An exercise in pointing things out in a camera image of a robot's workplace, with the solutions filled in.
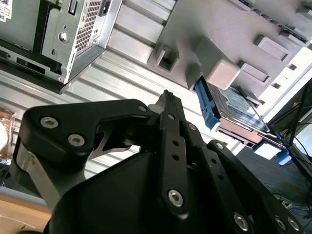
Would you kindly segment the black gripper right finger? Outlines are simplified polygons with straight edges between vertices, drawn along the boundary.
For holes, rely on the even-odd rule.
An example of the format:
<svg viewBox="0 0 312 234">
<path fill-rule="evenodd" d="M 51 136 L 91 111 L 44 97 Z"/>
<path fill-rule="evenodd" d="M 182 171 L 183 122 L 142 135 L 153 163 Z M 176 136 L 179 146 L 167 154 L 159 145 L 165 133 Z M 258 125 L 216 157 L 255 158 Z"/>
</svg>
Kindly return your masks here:
<svg viewBox="0 0 312 234">
<path fill-rule="evenodd" d="M 185 140 L 189 217 L 201 234 L 302 234 L 299 221 L 220 141 L 205 143 L 185 118 L 181 100 L 170 96 Z"/>
</svg>

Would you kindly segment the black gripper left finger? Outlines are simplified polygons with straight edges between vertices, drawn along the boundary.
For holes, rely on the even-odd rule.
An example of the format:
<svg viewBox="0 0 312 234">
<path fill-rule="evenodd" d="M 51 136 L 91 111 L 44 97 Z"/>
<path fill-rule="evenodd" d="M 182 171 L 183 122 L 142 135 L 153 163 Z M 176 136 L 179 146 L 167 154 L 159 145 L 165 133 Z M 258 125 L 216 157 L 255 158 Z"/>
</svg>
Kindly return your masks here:
<svg viewBox="0 0 312 234">
<path fill-rule="evenodd" d="M 157 200 L 171 216 L 188 215 L 185 140 L 165 91 L 151 110 L 136 99 L 34 107 L 24 113 L 13 178 L 51 210 L 73 187 L 143 153 L 159 160 Z"/>
</svg>

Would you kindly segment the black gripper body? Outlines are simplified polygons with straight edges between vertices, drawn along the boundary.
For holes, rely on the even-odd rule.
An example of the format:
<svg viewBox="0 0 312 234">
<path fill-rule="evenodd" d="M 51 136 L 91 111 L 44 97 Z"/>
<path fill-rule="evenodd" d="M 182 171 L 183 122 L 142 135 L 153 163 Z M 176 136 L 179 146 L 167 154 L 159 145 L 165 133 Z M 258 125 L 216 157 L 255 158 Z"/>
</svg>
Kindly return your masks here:
<svg viewBox="0 0 312 234">
<path fill-rule="evenodd" d="M 188 167 L 189 215 L 180 220 L 157 200 L 159 160 L 151 153 L 125 161 L 71 188 L 46 234 L 229 234 L 208 181 Z"/>
</svg>

